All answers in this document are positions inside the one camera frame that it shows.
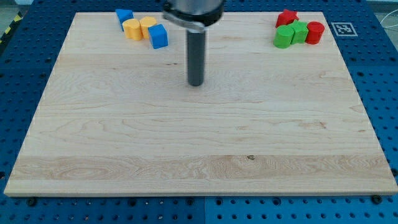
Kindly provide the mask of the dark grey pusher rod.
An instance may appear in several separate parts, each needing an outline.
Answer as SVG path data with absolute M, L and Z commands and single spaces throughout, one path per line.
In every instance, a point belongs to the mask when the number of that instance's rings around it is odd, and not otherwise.
M 205 32 L 187 30 L 187 77 L 191 86 L 200 86 L 205 75 Z

